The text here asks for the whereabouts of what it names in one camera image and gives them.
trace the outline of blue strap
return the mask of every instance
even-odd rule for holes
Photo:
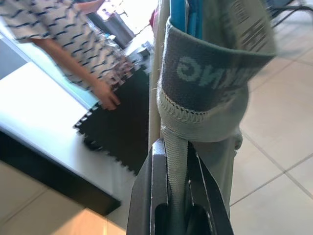
[[[203,0],[188,0],[189,15],[187,33],[202,38],[202,11]],[[182,32],[186,32],[186,4],[185,0],[170,0],[170,13],[172,25]]]
[[[186,32],[185,0],[170,0],[171,23],[175,28]]]

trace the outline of person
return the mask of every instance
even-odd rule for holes
[[[120,104],[114,90],[129,77],[132,64],[86,16],[104,1],[2,0],[0,15],[16,40],[43,49],[71,83],[91,91],[104,109],[114,110]]]

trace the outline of tiled floor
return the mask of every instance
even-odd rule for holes
[[[64,196],[47,190],[0,227],[0,235],[50,235],[82,211]]]
[[[90,210],[83,210],[51,235],[125,235],[126,232]]]
[[[241,125],[236,235],[313,234],[313,19],[295,13],[275,31],[278,57],[250,82]]]

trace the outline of hand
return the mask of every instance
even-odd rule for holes
[[[93,93],[98,97],[103,109],[114,110],[120,104],[119,99],[104,81],[100,81],[93,86]]]

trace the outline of grout line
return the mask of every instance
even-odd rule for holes
[[[308,195],[311,199],[313,199],[313,195],[301,184],[299,183],[292,175],[288,172],[285,175],[295,184],[297,185],[306,195]]]
[[[300,53],[299,55],[297,55],[296,57],[293,57],[293,58],[284,57],[283,55],[278,55],[278,54],[277,54],[277,56],[280,57],[280,58],[292,60],[292,61],[294,61],[294,62],[300,62],[301,60],[299,61],[299,59],[300,59],[302,56],[304,56],[306,53],[308,53],[310,50],[312,50],[312,49],[313,49],[313,46],[307,48],[307,51],[304,51],[304,52]]]
[[[26,200],[23,205],[19,206],[14,212],[10,213],[1,223],[0,226],[3,226],[7,222],[9,222],[11,219],[13,219],[17,214],[19,214],[21,211],[23,211],[26,207],[28,207],[30,204],[32,204],[35,200],[37,200],[39,197],[41,197],[44,193],[48,191],[47,187],[43,187],[43,190],[37,192],[34,194],[30,199]]]
[[[263,188],[264,186],[270,184],[271,182],[273,182],[274,180],[276,180],[277,178],[281,177],[282,175],[284,175],[283,172],[279,173],[278,175],[276,175],[274,178],[270,179],[269,181],[265,182],[264,184],[262,184],[261,186],[257,187],[255,190],[251,191],[250,193],[248,193],[247,195],[243,196],[242,198],[238,199],[237,201],[235,201],[234,203],[232,203],[230,206],[232,207],[233,205],[237,204],[238,202],[244,200],[245,198],[249,197],[251,194],[255,193],[256,191],[260,190],[261,188]]]
[[[266,83],[268,83],[270,80],[272,80],[277,74],[279,74],[279,73],[281,73],[283,70],[285,70],[289,65],[291,65],[293,62],[294,62],[294,60],[291,60],[291,59],[289,59],[289,58],[283,58],[283,57],[279,57],[279,58],[282,58],[282,59],[284,59],[284,60],[288,60],[289,61],[289,63],[287,63],[281,70],[279,70],[279,71],[277,71],[277,72],[275,72],[274,74],[272,74],[271,76],[269,76],[263,83],[261,83],[260,85],[258,85],[257,87],[255,87],[254,89],[251,89],[251,90],[249,90],[249,94],[250,93],[252,93],[252,92],[254,92],[254,91],[256,91],[257,89],[259,89],[260,87],[262,87],[264,84],[266,84]]]
[[[297,166],[299,166],[300,164],[302,164],[303,162],[305,162],[306,160],[310,159],[311,157],[313,157],[313,153],[308,155],[307,157],[305,157],[304,159],[300,160],[299,162],[297,162],[296,164],[292,165],[291,167],[289,167],[287,170],[285,170],[285,172],[289,172],[292,169],[296,168]]]
[[[244,137],[247,138],[261,153],[264,154],[281,172],[285,173],[286,170],[274,159],[272,158],[257,142],[255,142],[245,131],[242,131]]]
[[[279,175],[283,175],[285,174],[294,184],[296,184],[306,195],[308,195],[310,198],[313,199],[313,195],[303,186],[301,185],[295,178],[293,178],[289,171],[291,169],[294,169],[295,167],[299,166],[300,164],[302,164],[303,162],[305,162],[306,160],[310,159],[311,157],[313,157],[313,154],[308,155],[307,157],[305,157],[304,159],[300,160],[299,162],[297,162],[296,164],[294,164],[293,166],[289,167],[288,169],[284,169],[274,158],[272,158],[260,145],[258,145],[258,143],[256,143],[246,132],[242,131],[243,136],[249,140],[261,153],[263,153],[276,167],[278,167],[282,173]],[[260,188],[264,187],[265,185],[267,185],[269,182],[266,182],[265,184],[263,184],[262,186],[260,186],[259,188],[257,188],[256,190],[259,190]],[[241,200],[243,200],[244,198],[246,198],[247,196],[251,195],[252,193],[254,193],[255,191],[251,192],[250,194],[246,195],[245,197],[243,197]]]
[[[310,65],[310,66],[313,66],[313,63],[311,62],[307,62],[307,61],[304,61],[304,60],[296,60],[296,62],[300,63],[300,64],[304,64],[304,65]]]

